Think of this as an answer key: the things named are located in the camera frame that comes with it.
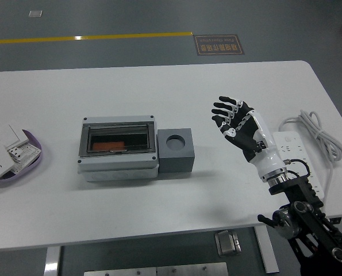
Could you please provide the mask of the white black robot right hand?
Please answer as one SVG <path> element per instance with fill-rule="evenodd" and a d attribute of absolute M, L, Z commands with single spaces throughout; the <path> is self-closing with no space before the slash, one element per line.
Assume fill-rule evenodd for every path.
<path fill-rule="evenodd" d="M 243 151 L 258 176 L 271 187 L 288 180 L 287 168 L 262 116 L 244 101 L 220 96 L 212 120 L 230 143 Z"/>

